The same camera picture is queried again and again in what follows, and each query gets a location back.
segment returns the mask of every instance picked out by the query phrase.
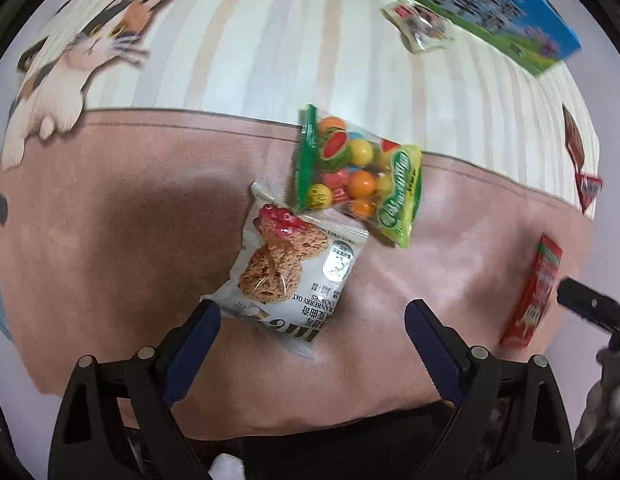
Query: cookie image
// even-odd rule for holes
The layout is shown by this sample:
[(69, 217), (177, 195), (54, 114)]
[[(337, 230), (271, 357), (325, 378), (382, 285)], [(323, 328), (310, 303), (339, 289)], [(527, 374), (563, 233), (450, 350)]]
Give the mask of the cookie image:
[(305, 231), (297, 231), (290, 238), (293, 249), (301, 260), (309, 260), (328, 248), (328, 237), (317, 226), (308, 224)]
[(276, 265), (268, 246), (264, 245), (250, 258), (238, 286), (246, 298), (265, 304), (279, 303), (292, 297), (301, 273), (297, 258), (285, 257)]

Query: cat illustration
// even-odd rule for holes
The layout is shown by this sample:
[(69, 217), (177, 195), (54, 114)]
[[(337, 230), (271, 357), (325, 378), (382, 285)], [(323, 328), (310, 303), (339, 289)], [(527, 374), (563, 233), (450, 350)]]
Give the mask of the cat illustration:
[[(84, 109), (84, 88), (95, 70), (122, 59), (141, 66), (146, 54), (137, 42), (160, 7), (171, 0), (113, 0), (76, 35), (59, 58), (28, 78), (12, 108), (5, 132), (1, 164), (20, 165), (30, 134), (46, 140), (54, 131), (72, 129)], [(28, 68), (45, 40), (20, 61)]]

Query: white cookie wrapper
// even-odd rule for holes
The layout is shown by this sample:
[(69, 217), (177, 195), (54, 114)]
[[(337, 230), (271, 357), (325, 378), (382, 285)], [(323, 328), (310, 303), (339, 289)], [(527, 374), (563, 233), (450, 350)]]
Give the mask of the white cookie wrapper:
[(240, 278), (246, 272), (253, 254), (261, 249), (267, 250), (267, 243), (254, 225), (254, 219), (266, 204), (283, 207), (257, 183), (250, 187), (254, 196), (254, 205), (248, 213), (243, 232), (243, 246), (230, 270), (230, 279), (214, 294), (204, 296), (215, 301), (221, 312), (228, 317), (245, 317), (258, 323), (268, 332), (277, 335), (283, 344), (301, 355), (312, 356), (311, 343), (319, 334), (326, 320), (334, 312), (346, 280), (352, 272), (354, 263), (368, 240), (365, 229), (347, 226), (327, 219), (301, 215), (298, 218), (319, 229), (319, 235), (325, 249), (311, 258), (303, 259), (292, 251), (286, 254), (286, 262), (294, 270), (292, 279), (286, 284), (285, 270), (266, 276), (263, 281), (259, 275), (253, 280), (256, 286), (266, 286), (276, 281), (276, 291), (283, 300), (258, 301), (250, 298), (249, 291), (244, 292), (239, 286)]

